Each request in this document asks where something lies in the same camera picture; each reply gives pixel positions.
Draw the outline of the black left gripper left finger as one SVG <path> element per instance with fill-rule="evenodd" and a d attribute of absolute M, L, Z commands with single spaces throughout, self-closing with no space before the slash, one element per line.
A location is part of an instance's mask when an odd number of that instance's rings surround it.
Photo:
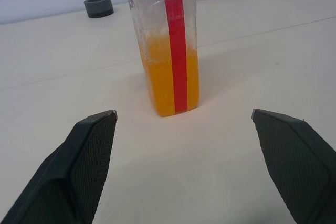
<path fill-rule="evenodd" d="M 106 182 L 117 112 L 91 115 L 39 166 L 0 224 L 92 224 Z"/>

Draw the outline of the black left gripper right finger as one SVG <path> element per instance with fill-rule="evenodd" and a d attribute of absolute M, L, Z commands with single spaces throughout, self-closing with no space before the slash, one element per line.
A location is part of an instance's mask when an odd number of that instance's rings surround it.
<path fill-rule="evenodd" d="M 296 224 L 336 224 L 336 151 L 304 120 L 261 109 L 251 119 Z"/>

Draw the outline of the clear bottle of orange liquid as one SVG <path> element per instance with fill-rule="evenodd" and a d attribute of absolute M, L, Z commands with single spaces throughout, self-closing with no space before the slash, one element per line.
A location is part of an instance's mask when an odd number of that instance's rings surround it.
<path fill-rule="evenodd" d="M 153 106 L 159 116 L 197 107 L 196 0 L 128 0 Z"/>

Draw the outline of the dark grey tape roll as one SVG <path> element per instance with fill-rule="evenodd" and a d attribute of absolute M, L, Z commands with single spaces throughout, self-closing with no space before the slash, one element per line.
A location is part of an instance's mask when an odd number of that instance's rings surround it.
<path fill-rule="evenodd" d="M 89 18 L 101 18 L 114 13 L 111 0 L 85 0 L 83 3 Z"/>

